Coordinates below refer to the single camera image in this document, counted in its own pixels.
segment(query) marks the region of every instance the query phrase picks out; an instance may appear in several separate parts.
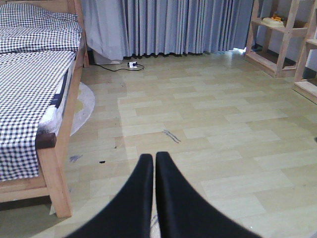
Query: white wall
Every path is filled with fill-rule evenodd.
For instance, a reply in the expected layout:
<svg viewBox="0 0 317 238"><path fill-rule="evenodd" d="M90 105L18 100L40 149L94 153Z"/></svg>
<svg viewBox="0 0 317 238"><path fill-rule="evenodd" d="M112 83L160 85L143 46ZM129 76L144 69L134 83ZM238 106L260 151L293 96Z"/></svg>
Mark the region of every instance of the white wall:
<svg viewBox="0 0 317 238"><path fill-rule="evenodd" d="M271 3L272 3L272 0L264 0L261 17L269 17ZM287 16L290 9L290 5L291 5L291 0L280 0L278 9L277 9L278 14ZM301 1L296 19L303 22L307 22L309 20L309 13L310 13L311 7L313 7L313 1L308 1L308 0ZM265 37L265 27L261 26L258 31L257 43L262 45L264 43L264 37ZM282 33L273 31L271 41L269 44L269 49L278 53L282 39L283 39ZM289 43L288 51L286 54L287 58L291 60L297 59L299 55L298 49L301 47L302 39L303 38L291 39ZM317 71L317 50L311 51L307 61L307 67Z"/></svg>

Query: pillow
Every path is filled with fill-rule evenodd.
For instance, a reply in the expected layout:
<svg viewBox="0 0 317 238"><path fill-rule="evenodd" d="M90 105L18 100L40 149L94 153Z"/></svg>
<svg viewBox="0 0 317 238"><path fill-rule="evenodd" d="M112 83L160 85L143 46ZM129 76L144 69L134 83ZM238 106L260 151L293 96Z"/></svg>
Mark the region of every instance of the pillow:
<svg viewBox="0 0 317 238"><path fill-rule="evenodd" d="M26 3L1 5L0 27L75 28L81 31L77 15L51 12Z"/></svg>

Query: wooden shelf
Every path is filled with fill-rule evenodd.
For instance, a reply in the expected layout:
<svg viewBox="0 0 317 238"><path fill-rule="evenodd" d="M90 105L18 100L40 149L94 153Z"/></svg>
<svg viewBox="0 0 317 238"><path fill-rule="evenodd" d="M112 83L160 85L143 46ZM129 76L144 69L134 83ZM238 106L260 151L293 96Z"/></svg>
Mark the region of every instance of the wooden shelf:
<svg viewBox="0 0 317 238"><path fill-rule="evenodd" d="M281 26L281 27L268 26L268 25L262 23L261 18L253 19L253 20L251 20L251 22L255 25L258 25L258 26L265 26L266 28L274 30L274 31L279 31L281 33L285 32L285 26Z"/></svg>
<svg viewBox="0 0 317 238"><path fill-rule="evenodd" d="M310 40L306 40L307 44L310 44L311 48L316 48L317 49L317 39L310 39Z"/></svg>
<svg viewBox="0 0 317 238"><path fill-rule="evenodd" d="M293 89L305 98L317 104L317 86L308 81L301 81L295 82Z"/></svg>
<svg viewBox="0 0 317 238"><path fill-rule="evenodd" d="M317 28L317 0L314 2L314 7L310 17L310 25L305 37L305 43L300 55L298 67L295 74L295 81L293 89L304 97L308 98L312 102L317 104L317 86L316 79L307 81L303 79L303 73L305 70L306 62L311 50L317 49L317 39L314 39Z"/></svg>
<svg viewBox="0 0 317 238"><path fill-rule="evenodd" d="M247 50L245 60L257 65L263 71L265 71L267 74L271 75L274 78L295 75L298 59L295 60L294 65L288 65L285 63L289 42L291 38L294 37L306 37L311 22L310 21L309 23L306 23L302 21L297 21L295 19L298 12L300 1L301 0L291 0L289 14L286 17L286 25L283 27L273 27L266 25L265 23L262 23L262 18L258 17L258 12L260 8L259 0L254 1L250 29L247 39ZM273 15L273 13L277 11L278 4L279 0L273 0L270 15ZM252 46L254 43L256 43L256 37L259 26L263 26L266 28L264 44L261 52L253 52ZM274 58L272 55L267 53L272 31L277 31L283 34L283 40L281 42L280 51L278 53L277 58Z"/></svg>

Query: electrical cord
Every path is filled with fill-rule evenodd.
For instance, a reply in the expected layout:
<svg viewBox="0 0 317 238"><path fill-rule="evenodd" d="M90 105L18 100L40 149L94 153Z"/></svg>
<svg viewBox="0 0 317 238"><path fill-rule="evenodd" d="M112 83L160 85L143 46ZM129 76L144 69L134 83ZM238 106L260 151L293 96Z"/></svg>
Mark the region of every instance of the electrical cord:
<svg viewBox="0 0 317 238"><path fill-rule="evenodd" d="M117 71L121 71L121 70L125 70L125 71L142 71L145 69L145 67L139 63L136 64L136 66L141 66L142 68L139 68L139 69L127 69L127 68L120 68L120 69L116 69L116 70L113 70L113 69L110 69L110 68L106 68L106 67L103 67L101 64L91 64L91 65L96 65L96 66L99 66L101 68L104 68L106 70L109 70L111 72L117 72Z"/></svg>

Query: black and white checkered fabric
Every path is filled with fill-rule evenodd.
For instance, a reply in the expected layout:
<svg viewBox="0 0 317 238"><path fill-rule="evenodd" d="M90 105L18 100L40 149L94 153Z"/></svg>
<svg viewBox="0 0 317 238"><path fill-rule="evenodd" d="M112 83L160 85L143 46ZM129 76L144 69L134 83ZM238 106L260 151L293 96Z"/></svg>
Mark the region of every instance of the black and white checkered fabric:
<svg viewBox="0 0 317 238"><path fill-rule="evenodd" d="M77 51L77 29L36 27L0 28L0 54L34 51Z"/></svg>
<svg viewBox="0 0 317 238"><path fill-rule="evenodd" d="M0 180L38 176L38 123L75 53L0 55Z"/></svg>
<svg viewBox="0 0 317 238"><path fill-rule="evenodd" d="M26 3L0 6L0 27L77 28L77 15L51 12Z"/></svg>
<svg viewBox="0 0 317 238"><path fill-rule="evenodd" d="M0 53L77 51L81 28L77 16L30 4L0 6Z"/></svg>

